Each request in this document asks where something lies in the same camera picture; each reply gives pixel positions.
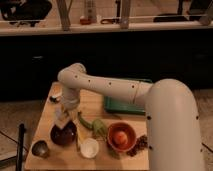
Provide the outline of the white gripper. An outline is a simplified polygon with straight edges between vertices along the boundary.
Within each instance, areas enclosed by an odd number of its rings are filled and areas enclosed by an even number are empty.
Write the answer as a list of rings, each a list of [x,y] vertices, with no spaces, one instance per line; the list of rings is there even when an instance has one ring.
[[[54,124],[60,128],[63,129],[67,123],[71,120],[69,112],[62,108],[56,108],[55,109],[55,121]]]

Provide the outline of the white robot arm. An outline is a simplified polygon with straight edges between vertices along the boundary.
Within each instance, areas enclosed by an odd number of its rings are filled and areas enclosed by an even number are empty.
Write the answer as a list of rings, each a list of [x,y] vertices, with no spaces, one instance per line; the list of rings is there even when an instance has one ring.
[[[145,109],[151,171],[205,171],[199,112],[191,90],[176,79],[155,83],[91,76],[81,63],[59,71],[61,103],[73,110],[86,89]]]

